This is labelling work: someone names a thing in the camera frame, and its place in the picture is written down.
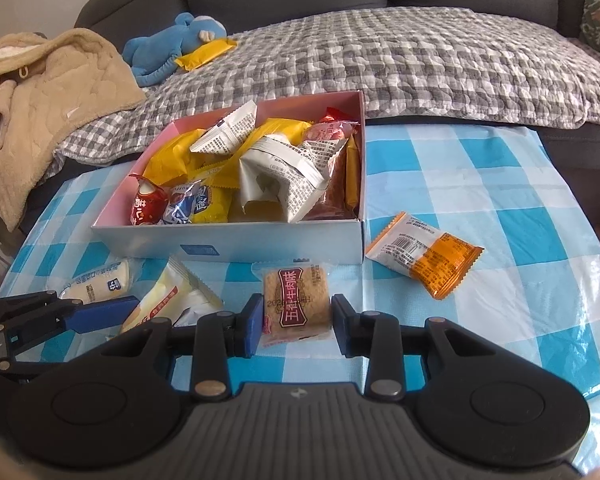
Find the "brown beef biscuit pack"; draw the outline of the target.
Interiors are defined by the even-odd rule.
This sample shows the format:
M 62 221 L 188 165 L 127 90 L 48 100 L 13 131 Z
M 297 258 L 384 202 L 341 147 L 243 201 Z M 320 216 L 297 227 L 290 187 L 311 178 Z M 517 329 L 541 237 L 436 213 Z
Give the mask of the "brown beef biscuit pack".
M 331 270 L 330 263 L 311 260 L 253 263 L 251 271 L 260 278 L 263 290 L 264 348 L 330 336 Z

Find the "white cream roll packet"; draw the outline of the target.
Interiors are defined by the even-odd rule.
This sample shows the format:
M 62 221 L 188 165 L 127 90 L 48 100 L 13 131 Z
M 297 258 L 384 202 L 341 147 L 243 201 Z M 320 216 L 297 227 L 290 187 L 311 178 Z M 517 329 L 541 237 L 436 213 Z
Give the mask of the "white cream roll packet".
M 123 259 L 77 276 L 61 289 L 58 298 L 94 304 L 123 296 L 130 285 L 131 267 L 129 260 Z

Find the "cream white cake packet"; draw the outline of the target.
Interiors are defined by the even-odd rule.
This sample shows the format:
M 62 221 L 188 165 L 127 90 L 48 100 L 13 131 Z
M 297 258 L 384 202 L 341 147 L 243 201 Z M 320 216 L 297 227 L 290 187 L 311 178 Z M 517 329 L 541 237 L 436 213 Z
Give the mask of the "cream white cake packet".
M 173 326 L 193 325 L 222 307 L 222 300 L 207 284 L 171 257 L 154 286 L 122 323 L 120 333 L 154 318 L 167 318 Z

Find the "orange white snack packet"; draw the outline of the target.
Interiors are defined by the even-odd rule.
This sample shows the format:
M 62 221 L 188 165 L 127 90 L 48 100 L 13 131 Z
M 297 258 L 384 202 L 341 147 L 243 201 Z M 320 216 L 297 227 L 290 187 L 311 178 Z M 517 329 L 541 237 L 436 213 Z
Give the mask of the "orange white snack packet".
M 365 257 L 425 287 L 443 300 L 464 280 L 483 248 L 401 211 L 368 245 Z

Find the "pink rice cracker pack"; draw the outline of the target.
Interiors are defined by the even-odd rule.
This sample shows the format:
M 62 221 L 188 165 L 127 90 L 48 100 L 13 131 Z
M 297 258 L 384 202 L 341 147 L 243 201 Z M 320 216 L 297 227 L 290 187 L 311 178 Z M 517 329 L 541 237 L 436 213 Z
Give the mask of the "pink rice cracker pack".
M 306 220 L 353 219 L 356 216 L 356 209 L 352 211 L 346 204 L 346 191 L 344 190 L 346 153 L 347 150 L 344 148 L 329 163 L 329 184 L 324 194 L 304 217 Z

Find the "dark red candy packet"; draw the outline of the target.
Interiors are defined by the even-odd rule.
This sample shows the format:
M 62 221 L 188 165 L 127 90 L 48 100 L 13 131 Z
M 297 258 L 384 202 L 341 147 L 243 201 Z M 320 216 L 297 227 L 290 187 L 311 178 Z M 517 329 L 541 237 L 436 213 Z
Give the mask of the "dark red candy packet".
M 130 213 L 132 226 L 157 224 L 169 203 L 168 192 L 141 174 L 132 174 L 132 177 L 137 180 L 137 191 Z

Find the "large yellow snack pack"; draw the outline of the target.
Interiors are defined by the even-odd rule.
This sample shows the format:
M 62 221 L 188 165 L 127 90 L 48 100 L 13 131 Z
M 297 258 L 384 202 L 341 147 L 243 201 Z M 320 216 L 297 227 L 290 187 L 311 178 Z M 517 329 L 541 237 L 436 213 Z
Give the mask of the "large yellow snack pack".
M 298 145 L 302 142 L 303 135 L 312 126 L 312 122 L 289 118 L 268 118 L 262 125 L 255 128 L 246 137 L 245 142 L 238 150 L 224 162 L 222 168 L 206 181 L 206 185 L 216 188 L 229 188 L 238 190 L 239 188 L 239 159 L 248 151 L 253 144 L 264 136 L 276 134 L 282 136 L 291 145 Z

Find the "white nut kernels packet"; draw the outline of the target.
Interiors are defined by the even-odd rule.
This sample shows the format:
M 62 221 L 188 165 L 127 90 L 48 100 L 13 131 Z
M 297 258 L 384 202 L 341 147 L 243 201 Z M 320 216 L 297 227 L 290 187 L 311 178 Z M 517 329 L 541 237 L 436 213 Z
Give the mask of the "white nut kernels packet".
M 284 221 L 299 222 L 327 190 L 329 164 L 346 144 L 307 140 L 294 146 L 281 134 L 262 136 L 239 159 L 242 211 L 251 203 L 276 203 Z

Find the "gold snack bar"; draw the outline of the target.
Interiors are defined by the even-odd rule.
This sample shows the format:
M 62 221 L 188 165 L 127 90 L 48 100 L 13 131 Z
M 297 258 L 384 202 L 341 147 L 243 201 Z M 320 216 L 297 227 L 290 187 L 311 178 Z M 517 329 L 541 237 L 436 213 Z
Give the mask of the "gold snack bar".
M 347 207 L 355 211 L 360 203 L 361 194 L 361 156 L 358 144 L 355 142 L 355 136 L 348 140 L 346 158 L 346 180 L 344 181 L 344 190 L 346 191 Z

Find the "yellow pillow snack pack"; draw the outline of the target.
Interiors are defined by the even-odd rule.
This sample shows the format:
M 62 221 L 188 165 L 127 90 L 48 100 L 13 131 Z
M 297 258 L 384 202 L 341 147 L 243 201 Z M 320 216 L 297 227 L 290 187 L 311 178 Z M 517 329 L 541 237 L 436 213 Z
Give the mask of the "yellow pillow snack pack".
M 148 160 L 143 177 L 162 188 L 186 183 L 194 172 L 209 162 L 209 156 L 193 153 L 190 147 L 206 130 L 194 129 L 163 144 Z

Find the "yellow blue label snack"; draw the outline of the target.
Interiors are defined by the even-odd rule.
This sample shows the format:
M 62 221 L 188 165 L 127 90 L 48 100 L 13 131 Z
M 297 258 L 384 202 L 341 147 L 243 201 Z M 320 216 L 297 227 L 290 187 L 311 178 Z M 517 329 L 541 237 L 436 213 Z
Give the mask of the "yellow blue label snack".
M 189 219 L 193 223 L 226 223 L 232 200 L 233 191 L 230 188 L 201 185 Z

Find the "small blue white candy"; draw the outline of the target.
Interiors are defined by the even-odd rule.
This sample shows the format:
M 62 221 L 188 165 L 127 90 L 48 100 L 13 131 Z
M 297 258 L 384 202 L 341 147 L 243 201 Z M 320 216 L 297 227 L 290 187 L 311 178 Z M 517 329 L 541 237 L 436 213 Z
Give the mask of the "small blue white candy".
M 169 203 L 162 215 L 164 224 L 193 223 L 197 214 L 210 205 L 211 195 L 208 185 L 201 180 L 193 180 L 171 188 Z

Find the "beige fleece jacket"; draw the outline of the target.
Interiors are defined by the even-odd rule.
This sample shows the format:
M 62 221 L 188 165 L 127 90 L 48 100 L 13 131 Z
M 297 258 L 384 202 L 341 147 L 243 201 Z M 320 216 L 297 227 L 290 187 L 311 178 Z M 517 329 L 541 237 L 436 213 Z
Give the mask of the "beige fleece jacket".
M 85 28 L 0 39 L 0 218 L 13 231 L 68 135 L 143 102 L 116 47 Z

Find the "yellow snack on sofa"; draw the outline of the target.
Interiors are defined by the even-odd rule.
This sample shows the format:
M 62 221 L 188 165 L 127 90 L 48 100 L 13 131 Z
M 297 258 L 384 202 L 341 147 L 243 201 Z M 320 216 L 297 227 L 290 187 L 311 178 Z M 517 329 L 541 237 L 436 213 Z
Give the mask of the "yellow snack on sofa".
M 192 53 L 182 55 L 175 59 L 175 64 L 186 72 L 211 63 L 216 58 L 237 47 L 237 42 L 230 38 L 219 38 L 203 44 Z

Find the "blue plush toy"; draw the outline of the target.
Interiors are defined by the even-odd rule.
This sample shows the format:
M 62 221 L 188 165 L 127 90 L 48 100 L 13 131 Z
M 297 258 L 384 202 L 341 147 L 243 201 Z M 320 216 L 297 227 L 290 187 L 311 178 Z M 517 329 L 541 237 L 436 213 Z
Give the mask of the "blue plush toy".
M 148 37 L 130 39 L 122 58 L 140 88 L 161 84 L 178 69 L 175 60 L 208 42 L 224 38 L 225 27 L 208 15 L 178 14 L 174 24 Z

